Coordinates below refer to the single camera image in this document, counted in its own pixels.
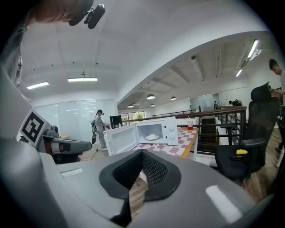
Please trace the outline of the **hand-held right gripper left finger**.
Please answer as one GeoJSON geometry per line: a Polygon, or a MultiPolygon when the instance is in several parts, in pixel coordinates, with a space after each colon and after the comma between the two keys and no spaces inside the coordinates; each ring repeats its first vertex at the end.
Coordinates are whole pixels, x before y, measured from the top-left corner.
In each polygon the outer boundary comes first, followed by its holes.
{"type": "Polygon", "coordinates": [[[55,197],[67,220],[131,220],[129,191],[140,151],[57,166],[55,197]]]}

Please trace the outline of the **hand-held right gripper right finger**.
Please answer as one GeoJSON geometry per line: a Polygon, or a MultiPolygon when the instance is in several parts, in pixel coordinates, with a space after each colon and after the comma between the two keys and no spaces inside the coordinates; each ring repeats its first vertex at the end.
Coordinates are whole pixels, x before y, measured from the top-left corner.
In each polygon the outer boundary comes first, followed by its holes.
{"type": "Polygon", "coordinates": [[[145,202],[130,228],[236,227],[256,205],[244,189],[207,165],[164,153],[156,156],[178,167],[181,182],[169,197],[145,202]]]}

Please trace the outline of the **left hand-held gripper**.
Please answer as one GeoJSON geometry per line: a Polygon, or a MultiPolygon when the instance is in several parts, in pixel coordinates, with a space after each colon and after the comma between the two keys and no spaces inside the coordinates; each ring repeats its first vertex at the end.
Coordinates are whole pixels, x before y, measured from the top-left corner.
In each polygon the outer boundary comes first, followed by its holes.
{"type": "Polygon", "coordinates": [[[92,148],[88,141],[59,137],[58,127],[51,125],[35,110],[31,109],[20,127],[20,142],[29,143],[38,152],[54,154],[56,164],[79,162],[79,156],[92,148]]]}

